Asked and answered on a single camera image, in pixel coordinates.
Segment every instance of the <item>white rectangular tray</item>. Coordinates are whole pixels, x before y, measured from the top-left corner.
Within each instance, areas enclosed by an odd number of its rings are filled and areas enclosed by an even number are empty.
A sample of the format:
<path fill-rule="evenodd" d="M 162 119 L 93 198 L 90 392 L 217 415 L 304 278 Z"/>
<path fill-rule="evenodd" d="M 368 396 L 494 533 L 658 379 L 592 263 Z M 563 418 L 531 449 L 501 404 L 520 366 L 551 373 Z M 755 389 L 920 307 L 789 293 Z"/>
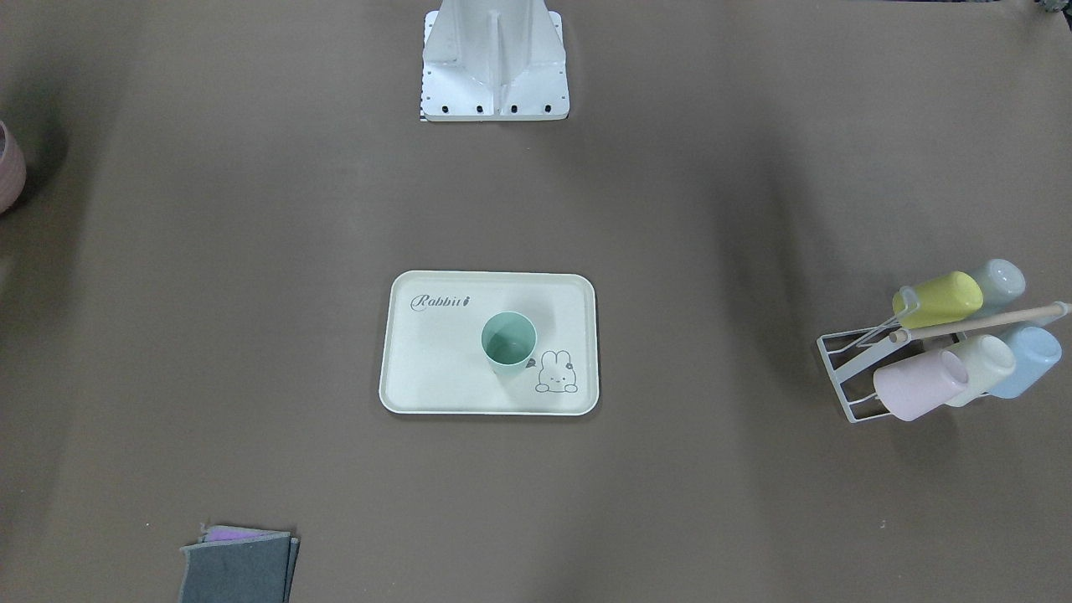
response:
<path fill-rule="evenodd" d="M 532 320 L 527 368 L 504 377 L 480 347 L 483 323 Z M 379 399 L 391 412 L 576 416 L 599 399 L 596 296 L 578 275 L 411 270 L 391 285 Z"/>

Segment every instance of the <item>light green cup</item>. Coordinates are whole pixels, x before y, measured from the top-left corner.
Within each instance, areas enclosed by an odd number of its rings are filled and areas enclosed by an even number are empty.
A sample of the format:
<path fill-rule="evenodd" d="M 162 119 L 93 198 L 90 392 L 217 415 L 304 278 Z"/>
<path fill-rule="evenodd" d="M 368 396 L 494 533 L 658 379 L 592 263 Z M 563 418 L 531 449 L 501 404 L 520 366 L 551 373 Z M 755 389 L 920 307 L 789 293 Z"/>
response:
<path fill-rule="evenodd" d="M 492 370 L 515 374 L 536 351 L 536 327 L 519 312 L 500 312 L 488 319 L 480 333 L 480 345 Z"/>

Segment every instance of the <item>pink pot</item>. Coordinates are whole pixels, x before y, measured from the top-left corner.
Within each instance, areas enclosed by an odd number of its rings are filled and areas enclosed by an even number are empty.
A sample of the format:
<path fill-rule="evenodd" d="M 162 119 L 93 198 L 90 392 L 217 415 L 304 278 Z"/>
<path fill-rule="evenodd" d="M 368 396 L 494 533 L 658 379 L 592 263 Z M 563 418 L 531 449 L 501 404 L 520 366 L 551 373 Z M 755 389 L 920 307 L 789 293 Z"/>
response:
<path fill-rule="evenodd" d="M 15 203 L 23 186 L 26 185 L 26 159 L 23 157 L 23 149 L 18 148 L 15 136 L 0 121 L 2 134 L 0 134 L 0 214 L 8 210 Z"/>

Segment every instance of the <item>gray towel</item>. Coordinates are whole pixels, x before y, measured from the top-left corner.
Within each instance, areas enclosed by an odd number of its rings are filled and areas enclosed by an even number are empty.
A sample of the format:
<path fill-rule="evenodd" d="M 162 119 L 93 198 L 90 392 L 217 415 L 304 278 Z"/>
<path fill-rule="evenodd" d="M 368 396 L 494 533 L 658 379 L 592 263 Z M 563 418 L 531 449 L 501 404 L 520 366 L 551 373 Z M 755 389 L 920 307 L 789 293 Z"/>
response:
<path fill-rule="evenodd" d="M 289 532 L 212 526 L 183 546 L 179 603 L 286 603 L 298 556 Z"/>

